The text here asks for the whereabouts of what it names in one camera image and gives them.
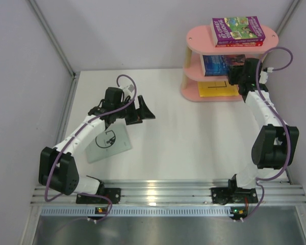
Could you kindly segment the red 13-Storey Treehouse book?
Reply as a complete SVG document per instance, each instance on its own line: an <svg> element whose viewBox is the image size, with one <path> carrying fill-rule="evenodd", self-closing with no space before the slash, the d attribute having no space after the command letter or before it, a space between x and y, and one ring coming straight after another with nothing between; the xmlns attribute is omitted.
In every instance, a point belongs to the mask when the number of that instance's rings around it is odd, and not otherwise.
<svg viewBox="0 0 306 245"><path fill-rule="evenodd" d="M215 47L255 47L262 46L263 42L248 42L248 43L229 43L229 44L217 44Z"/></svg>

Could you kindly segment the blue Jane Eyre book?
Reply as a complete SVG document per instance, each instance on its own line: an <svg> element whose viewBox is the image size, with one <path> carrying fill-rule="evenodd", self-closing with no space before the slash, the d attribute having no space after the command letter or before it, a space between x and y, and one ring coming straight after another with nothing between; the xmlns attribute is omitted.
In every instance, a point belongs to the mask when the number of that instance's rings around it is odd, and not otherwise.
<svg viewBox="0 0 306 245"><path fill-rule="evenodd" d="M205 77L225 76L230 67L243 65L246 59L244 54L239 55L200 55L202 72Z"/></svg>

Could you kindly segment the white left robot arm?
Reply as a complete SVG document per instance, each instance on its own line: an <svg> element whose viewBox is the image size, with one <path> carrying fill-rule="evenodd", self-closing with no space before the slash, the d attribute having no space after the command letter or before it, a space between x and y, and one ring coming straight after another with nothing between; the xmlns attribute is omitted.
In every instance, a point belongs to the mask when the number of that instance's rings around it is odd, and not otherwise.
<svg viewBox="0 0 306 245"><path fill-rule="evenodd" d="M143 97L136 95L132 85L123 89L107 88L99 105L88 112L84 121L66 139L41 151L39 183L64 195L87 193L91 201L101 202L105 198L101 180L80 176L75 157L117 119L124 119L127 125L133 125L154 118L155 115Z"/></svg>

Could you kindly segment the purple 117-Storey Treehouse book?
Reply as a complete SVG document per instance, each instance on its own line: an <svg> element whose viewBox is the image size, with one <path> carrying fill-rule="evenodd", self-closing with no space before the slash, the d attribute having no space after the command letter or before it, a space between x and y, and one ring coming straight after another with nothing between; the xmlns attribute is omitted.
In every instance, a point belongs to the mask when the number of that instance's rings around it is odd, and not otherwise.
<svg viewBox="0 0 306 245"><path fill-rule="evenodd" d="M266 37L256 16L213 18L210 27L216 45L263 42Z"/></svg>

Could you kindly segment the yellow hangman book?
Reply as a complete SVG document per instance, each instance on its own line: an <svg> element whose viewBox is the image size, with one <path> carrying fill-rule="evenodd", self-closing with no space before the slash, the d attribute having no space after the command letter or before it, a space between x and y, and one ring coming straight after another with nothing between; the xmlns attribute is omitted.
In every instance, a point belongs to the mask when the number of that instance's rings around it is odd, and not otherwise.
<svg viewBox="0 0 306 245"><path fill-rule="evenodd" d="M230 85L228 81L197 82L200 97L238 96L236 86Z"/></svg>

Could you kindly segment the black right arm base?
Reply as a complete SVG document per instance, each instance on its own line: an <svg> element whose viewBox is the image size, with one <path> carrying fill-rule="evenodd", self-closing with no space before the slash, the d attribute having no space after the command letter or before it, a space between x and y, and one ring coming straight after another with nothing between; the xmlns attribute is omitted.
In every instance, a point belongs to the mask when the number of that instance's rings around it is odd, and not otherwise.
<svg viewBox="0 0 306 245"><path fill-rule="evenodd" d="M219 205L226 204L257 204L258 197L256 189L245 189L238 187L236 176L228 180L227 187L211 188L212 203Z"/></svg>

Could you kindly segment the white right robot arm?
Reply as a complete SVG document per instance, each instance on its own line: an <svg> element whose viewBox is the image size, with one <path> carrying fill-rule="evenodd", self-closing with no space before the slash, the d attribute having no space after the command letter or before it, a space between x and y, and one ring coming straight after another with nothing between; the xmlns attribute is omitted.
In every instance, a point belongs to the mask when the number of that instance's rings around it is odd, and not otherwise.
<svg viewBox="0 0 306 245"><path fill-rule="evenodd" d="M260 129L251 149L251 161L228 181L227 195L236 203L246 197L246 189L255 188L257 180L269 179L284 165L289 166L298 142L298 128L278 118L270 99L266 82L272 71L262 70L259 59L247 58L228 72L229 83L238 86Z"/></svg>

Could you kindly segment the grey-green file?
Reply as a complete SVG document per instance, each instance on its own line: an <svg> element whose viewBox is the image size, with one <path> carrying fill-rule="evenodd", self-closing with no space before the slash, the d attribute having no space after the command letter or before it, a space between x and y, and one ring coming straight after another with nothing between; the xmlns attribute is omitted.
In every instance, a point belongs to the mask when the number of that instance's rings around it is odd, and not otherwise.
<svg viewBox="0 0 306 245"><path fill-rule="evenodd" d="M100 133L86 147L86 158L88 163L94 163L111 156L131 150L130 138L123 124L115 124Z"/></svg>

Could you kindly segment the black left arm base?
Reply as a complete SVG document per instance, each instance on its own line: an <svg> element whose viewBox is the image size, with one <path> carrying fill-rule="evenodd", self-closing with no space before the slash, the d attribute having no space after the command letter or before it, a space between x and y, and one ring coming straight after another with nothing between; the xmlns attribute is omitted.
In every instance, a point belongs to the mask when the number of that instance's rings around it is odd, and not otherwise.
<svg viewBox="0 0 306 245"><path fill-rule="evenodd" d="M105 187L104 182L99 185L95 195L101 195L109 199L112 204L118 204L121 198L121 188ZM84 194L78 194L76 198L77 204L108 204L106 199L92 197Z"/></svg>

